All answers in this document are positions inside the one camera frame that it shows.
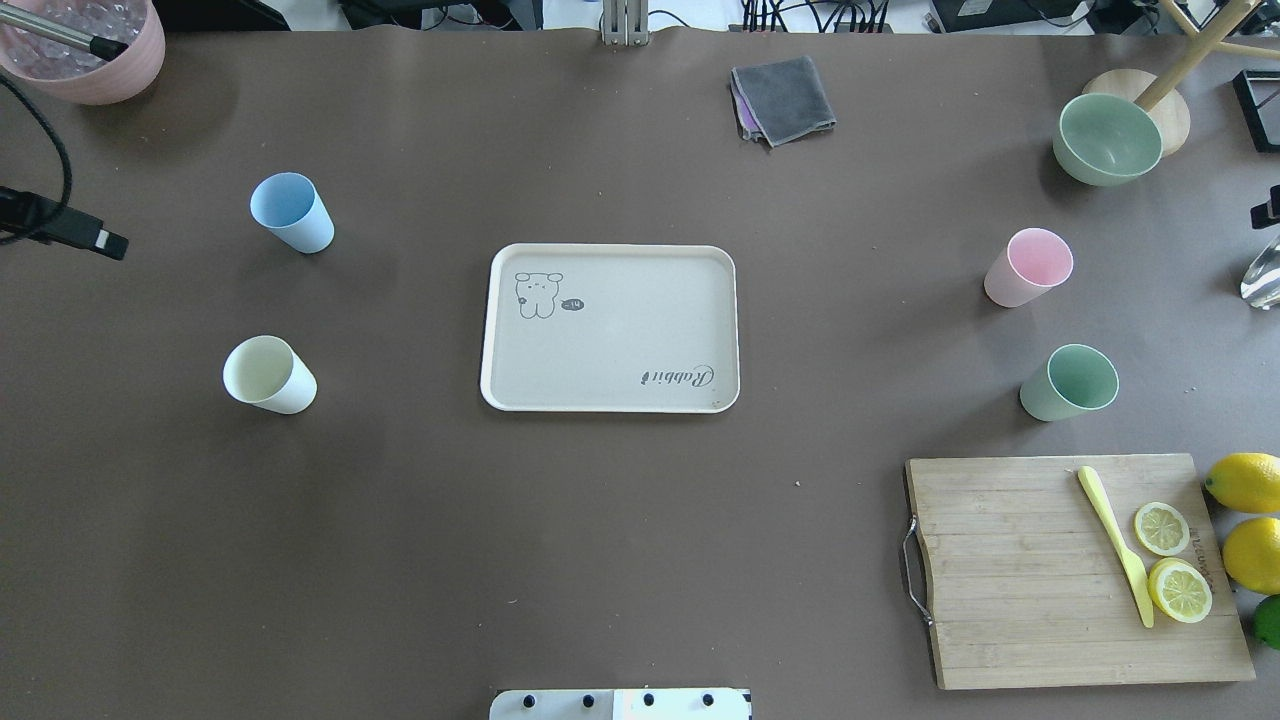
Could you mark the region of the green lime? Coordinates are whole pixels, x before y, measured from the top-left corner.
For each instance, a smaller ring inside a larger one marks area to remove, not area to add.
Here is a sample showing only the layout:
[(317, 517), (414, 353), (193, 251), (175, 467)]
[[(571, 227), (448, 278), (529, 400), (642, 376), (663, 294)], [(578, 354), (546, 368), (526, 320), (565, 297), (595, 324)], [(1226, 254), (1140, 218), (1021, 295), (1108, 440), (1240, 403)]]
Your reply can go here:
[(1253, 637), (1266, 647), (1280, 651), (1280, 596), (1261, 600), (1253, 611)]

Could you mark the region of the yellow plastic knife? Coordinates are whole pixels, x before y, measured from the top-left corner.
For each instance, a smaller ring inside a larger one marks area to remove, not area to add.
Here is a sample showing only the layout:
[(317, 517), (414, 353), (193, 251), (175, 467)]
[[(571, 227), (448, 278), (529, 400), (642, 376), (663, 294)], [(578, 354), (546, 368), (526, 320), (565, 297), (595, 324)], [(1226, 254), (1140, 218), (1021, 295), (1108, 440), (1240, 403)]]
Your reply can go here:
[(1155, 603), (1149, 597), (1146, 565), (1123, 536), (1100, 474), (1092, 466), (1080, 466), (1076, 478), (1123, 568), (1142, 625), (1147, 629), (1153, 628)]

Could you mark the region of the cream rectangular tray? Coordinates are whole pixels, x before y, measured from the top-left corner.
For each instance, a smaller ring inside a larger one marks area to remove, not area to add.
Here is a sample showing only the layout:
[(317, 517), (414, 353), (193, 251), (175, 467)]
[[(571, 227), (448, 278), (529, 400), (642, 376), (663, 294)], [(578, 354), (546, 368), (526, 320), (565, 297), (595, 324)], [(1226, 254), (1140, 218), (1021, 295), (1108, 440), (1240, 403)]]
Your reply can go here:
[(736, 265), (707, 245), (508, 245), (479, 387), (502, 411), (722, 413), (741, 387)]

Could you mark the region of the aluminium frame post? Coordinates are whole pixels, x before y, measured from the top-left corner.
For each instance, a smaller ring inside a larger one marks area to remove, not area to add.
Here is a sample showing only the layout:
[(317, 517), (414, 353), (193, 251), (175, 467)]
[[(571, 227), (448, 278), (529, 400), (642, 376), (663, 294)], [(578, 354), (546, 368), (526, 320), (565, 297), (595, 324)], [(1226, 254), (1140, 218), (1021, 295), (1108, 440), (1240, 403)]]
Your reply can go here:
[(650, 42), (648, 0), (604, 0), (600, 19), (605, 46), (645, 46)]

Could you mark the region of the wooden cutting board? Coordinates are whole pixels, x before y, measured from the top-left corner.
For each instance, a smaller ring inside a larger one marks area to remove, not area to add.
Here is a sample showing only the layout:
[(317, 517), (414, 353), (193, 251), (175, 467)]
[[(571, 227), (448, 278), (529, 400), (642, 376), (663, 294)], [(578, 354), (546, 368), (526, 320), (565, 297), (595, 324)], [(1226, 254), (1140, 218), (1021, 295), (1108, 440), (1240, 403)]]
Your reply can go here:
[[(1135, 511), (1170, 503), (1190, 529), (1181, 557), (1204, 575), (1199, 623), (1144, 628), (1103, 525), (1078, 480), (1100, 473), (1132, 548)], [(1254, 665), (1188, 454), (911, 459), (905, 479), (922, 550), (923, 611), (945, 691), (1251, 682)]]

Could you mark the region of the green cup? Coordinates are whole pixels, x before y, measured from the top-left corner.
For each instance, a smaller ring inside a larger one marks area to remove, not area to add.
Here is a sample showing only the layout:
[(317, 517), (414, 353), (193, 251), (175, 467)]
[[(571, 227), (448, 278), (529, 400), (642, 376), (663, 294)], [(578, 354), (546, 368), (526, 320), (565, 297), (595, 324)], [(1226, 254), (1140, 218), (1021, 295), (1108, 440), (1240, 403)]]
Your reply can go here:
[(1041, 421), (1057, 421), (1107, 407), (1119, 392), (1111, 360), (1088, 345), (1064, 345), (1021, 384), (1023, 409)]

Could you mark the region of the pink bowl with ice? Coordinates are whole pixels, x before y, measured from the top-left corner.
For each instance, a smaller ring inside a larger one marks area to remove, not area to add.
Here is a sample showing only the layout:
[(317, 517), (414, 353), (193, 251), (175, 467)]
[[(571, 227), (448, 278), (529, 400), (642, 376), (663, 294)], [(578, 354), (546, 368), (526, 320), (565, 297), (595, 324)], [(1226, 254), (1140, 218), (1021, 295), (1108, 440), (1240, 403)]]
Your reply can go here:
[(3, 69), (61, 100), (128, 100), (157, 78), (165, 51), (151, 1), (3, 3)]

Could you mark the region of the metal tube tool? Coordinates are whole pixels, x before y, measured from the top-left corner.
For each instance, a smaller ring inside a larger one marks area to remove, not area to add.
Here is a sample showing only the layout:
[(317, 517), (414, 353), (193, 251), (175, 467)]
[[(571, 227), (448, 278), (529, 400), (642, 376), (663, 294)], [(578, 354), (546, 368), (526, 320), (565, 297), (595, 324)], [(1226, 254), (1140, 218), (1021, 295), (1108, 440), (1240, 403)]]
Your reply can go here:
[(131, 47), (129, 44), (60, 24), (8, 3), (1, 3), (1, 23), (87, 53), (104, 61), (115, 60)]

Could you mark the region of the wooden stand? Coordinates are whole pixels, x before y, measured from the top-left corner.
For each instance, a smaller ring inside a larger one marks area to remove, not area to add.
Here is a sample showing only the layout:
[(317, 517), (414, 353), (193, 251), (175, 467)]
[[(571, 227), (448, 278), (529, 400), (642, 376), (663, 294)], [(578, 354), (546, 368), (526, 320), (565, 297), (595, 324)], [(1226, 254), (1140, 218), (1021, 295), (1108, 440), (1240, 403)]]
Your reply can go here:
[(1137, 69), (1107, 70), (1089, 81), (1083, 92), (1115, 95), (1142, 108), (1160, 129), (1162, 155), (1166, 158), (1184, 145), (1190, 131), (1189, 106), (1176, 86), (1210, 53), (1233, 53), (1271, 60), (1279, 58), (1275, 49), (1236, 45), (1225, 40), (1258, 5), (1258, 1), (1229, 1), (1206, 26), (1199, 27), (1174, 1), (1161, 1), (1160, 6), (1187, 36), (1187, 46), (1180, 58), (1160, 76)]

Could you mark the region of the blue cup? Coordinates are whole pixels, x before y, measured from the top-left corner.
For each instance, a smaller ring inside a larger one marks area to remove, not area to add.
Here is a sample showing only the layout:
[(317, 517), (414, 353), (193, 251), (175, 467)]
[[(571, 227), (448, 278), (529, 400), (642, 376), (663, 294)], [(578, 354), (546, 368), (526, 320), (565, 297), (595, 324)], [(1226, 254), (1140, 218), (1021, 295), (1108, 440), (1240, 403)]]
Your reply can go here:
[(250, 196), (250, 213), (297, 252), (320, 252), (335, 237), (334, 223), (314, 182), (296, 172), (262, 179)]

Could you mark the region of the cream white cup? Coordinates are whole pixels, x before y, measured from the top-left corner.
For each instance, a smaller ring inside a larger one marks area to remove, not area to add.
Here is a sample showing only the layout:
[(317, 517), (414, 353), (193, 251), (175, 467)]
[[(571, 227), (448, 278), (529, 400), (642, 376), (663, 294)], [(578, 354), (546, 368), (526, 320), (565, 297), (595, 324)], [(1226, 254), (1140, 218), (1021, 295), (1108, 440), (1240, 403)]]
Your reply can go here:
[(297, 414), (317, 396), (317, 382), (282, 338), (260, 334), (237, 345), (221, 370), (234, 400), (278, 414)]

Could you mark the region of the whole lemon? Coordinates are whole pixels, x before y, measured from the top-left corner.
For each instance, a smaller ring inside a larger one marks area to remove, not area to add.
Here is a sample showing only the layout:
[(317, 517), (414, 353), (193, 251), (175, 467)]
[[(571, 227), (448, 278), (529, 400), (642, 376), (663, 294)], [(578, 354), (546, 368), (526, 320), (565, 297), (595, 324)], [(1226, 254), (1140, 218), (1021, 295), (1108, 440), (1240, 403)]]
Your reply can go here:
[(1238, 452), (1211, 466), (1204, 488), (1224, 507), (1238, 512), (1279, 511), (1279, 457), (1261, 452)]
[(1279, 520), (1252, 518), (1234, 527), (1222, 544), (1228, 575), (1263, 596), (1279, 594)]

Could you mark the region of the pink cup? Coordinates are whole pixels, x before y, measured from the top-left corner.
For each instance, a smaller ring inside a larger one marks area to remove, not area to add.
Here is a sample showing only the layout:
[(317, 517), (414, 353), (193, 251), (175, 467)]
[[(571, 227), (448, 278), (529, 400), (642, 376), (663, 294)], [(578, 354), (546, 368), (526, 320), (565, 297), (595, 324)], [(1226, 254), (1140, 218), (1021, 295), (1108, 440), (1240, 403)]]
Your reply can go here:
[(1064, 283), (1074, 269), (1068, 242), (1043, 228), (1016, 232), (984, 278), (987, 297), (1002, 307), (1019, 307)]

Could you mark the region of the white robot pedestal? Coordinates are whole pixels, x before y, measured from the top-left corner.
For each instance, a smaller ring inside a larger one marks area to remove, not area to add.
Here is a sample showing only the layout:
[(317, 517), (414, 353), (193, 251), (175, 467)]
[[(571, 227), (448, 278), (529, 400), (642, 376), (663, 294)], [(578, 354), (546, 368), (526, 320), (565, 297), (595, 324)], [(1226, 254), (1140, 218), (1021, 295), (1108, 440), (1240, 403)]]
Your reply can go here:
[(749, 691), (726, 687), (503, 691), (490, 719), (751, 719)]

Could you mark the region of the lemon half slice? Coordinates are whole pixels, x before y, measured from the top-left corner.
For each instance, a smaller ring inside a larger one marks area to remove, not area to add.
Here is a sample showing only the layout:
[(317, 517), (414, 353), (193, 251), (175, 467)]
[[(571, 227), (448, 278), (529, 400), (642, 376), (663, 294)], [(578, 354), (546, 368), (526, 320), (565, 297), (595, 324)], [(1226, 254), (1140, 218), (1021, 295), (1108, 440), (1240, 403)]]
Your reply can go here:
[(1190, 543), (1190, 525), (1169, 503), (1152, 501), (1139, 506), (1133, 516), (1135, 538), (1151, 553), (1174, 557)]
[(1155, 607), (1175, 621), (1201, 623), (1212, 609), (1210, 583), (1181, 559), (1157, 561), (1149, 570), (1147, 587)]

